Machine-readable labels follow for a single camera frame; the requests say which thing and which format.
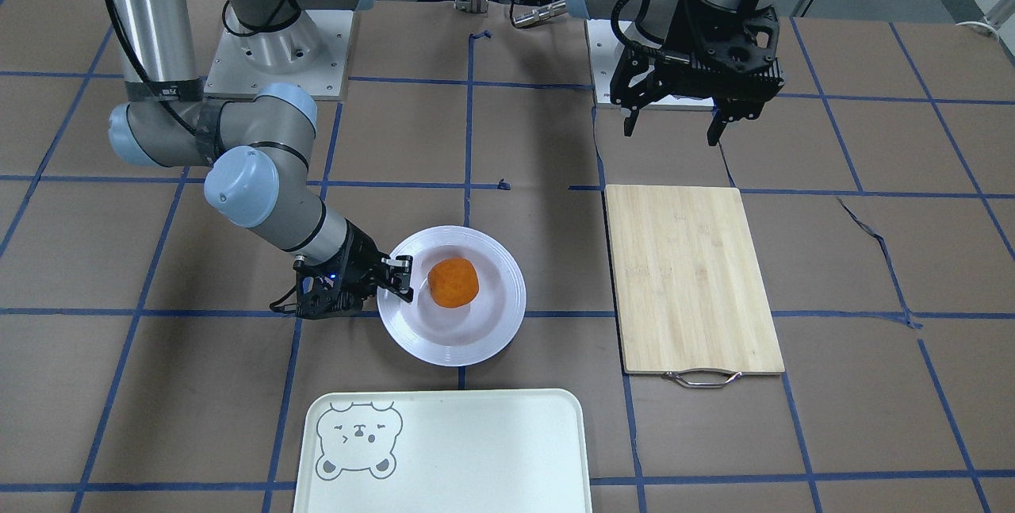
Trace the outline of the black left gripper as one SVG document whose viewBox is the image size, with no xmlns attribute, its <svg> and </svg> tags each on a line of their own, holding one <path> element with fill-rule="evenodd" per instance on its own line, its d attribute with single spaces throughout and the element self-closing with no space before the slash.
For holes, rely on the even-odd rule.
<svg viewBox="0 0 1015 513">
<path fill-rule="evenodd" d="M 631 0 L 611 11 L 611 29 L 623 43 L 610 84 L 612 104 L 623 109 L 623 134 L 632 137 L 639 111 L 667 95 L 713 98 L 707 144 L 717 147 L 733 119 L 757 119 L 765 102 L 784 87 L 776 47 L 775 8 L 760 0 L 733 0 L 732 10 L 704 0 L 679 0 L 669 33 L 659 48 L 631 40 L 619 15 Z"/>
</svg>

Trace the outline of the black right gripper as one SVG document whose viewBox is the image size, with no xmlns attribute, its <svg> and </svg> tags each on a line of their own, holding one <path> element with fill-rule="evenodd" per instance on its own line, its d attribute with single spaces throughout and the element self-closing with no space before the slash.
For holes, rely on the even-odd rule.
<svg viewBox="0 0 1015 513">
<path fill-rule="evenodd" d="M 410 255 L 391 258 L 365 232 L 346 221 L 345 240 L 330 258 L 316 265 L 300 259 L 293 264 L 300 278 L 295 315 L 319 320 L 358 313 L 379 285 L 411 304 L 416 295 L 411 288 L 412 265 Z"/>
</svg>

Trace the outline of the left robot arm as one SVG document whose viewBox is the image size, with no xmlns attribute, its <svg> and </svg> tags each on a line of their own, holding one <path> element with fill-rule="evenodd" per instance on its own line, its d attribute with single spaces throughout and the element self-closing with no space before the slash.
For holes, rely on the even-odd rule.
<svg viewBox="0 0 1015 513">
<path fill-rule="evenodd" d="M 784 86 L 776 0 L 566 0 L 570 17 L 599 19 L 619 43 L 606 100 L 634 132 L 639 112 L 667 97 L 710 100 L 707 143 L 755 120 Z"/>
</svg>

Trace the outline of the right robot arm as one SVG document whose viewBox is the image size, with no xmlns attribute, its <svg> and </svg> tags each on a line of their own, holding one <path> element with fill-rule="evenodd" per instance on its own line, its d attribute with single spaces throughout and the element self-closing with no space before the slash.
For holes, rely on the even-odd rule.
<svg viewBox="0 0 1015 513">
<path fill-rule="evenodd" d="M 318 107 L 302 84 L 275 82 L 325 62 L 312 10 L 366 10 L 373 0 L 227 0 L 224 42 L 263 75 L 250 100 L 203 93 L 186 0 L 104 1 L 129 98 L 109 116 L 113 151 L 137 166 L 207 167 L 207 202 L 293 256 L 294 286 L 272 311 L 312 320 L 350 315 L 382 288 L 413 300 L 411 257 L 381 252 L 309 189 Z"/>
</svg>

